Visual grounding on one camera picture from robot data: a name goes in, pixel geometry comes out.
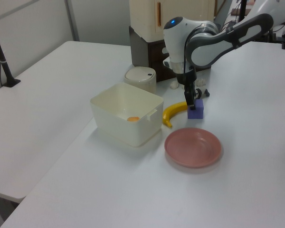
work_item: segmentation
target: cabinet handle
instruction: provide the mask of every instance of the cabinet handle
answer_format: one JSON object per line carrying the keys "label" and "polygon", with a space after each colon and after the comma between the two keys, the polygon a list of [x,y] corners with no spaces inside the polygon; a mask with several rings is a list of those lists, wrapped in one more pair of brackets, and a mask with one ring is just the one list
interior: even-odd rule
{"label": "cabinet handle", "polygon": [[157,3],[157,26],[162,26],[162,14],[161,14],[161,3]]}

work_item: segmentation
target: white table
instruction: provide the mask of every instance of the white table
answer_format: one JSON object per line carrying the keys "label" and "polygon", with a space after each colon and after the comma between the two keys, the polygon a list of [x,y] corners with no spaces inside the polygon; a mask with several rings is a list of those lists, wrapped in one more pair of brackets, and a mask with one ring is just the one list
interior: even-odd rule
{"label": "white table", "polygon": [[[249,43],[198,77],[210,92],[203,120],[181,113],[132,148],[92,119],[2,228],[285,228],[285,50]],[[164,107],[184,100],[170,82],[158,83]],[[214,133],[222,158],[202,169],[172,162],[164,141],[183,127]]]}
{"label": "white table", "polygon": [[89,99],[130,67],[130,47],[67,42],[1,88],[0,197],[21,202],[93,117]]}

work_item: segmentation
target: white cabinet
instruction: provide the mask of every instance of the white cabinet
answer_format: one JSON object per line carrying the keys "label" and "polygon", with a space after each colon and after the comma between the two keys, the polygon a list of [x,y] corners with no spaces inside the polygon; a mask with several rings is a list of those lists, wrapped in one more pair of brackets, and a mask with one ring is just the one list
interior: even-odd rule
{"label": "white cabinet", "polygon": [[129,0],[131,27],[147,42],[163,39],[165,24],[174,17],[214,19],[215,0]]}

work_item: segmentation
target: pink plate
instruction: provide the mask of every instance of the pink plate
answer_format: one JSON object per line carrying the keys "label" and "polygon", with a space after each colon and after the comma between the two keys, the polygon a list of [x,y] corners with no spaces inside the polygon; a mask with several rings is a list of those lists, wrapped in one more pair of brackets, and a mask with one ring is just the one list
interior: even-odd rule
{"label": "pink plate", "polygon": [[221,154],[218,138],[203,129],[182,128],[165,141],[167,154],[179,165],[199,168],[213,164]]}

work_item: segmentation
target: white container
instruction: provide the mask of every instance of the white container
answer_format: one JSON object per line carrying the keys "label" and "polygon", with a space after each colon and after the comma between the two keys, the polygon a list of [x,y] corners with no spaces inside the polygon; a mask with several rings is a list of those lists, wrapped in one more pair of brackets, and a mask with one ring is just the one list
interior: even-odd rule
{"label": "white container", "polygon": [[129,0],[131,27],[147,42],[163,39],[174,17],[213,22],[215,0]]}
{"label": "white container", "polygon": [[[131,146],[140,146],[161,128],[163,98],[135,86],[118,83],[91,99],[97,126]],[[129,117],[138,116],[136,122]]]}
{"label": "white container", "polygon": [[125,74],[124,82],[150,93],[156,93],[156,72],[152,68],[134,67]]}

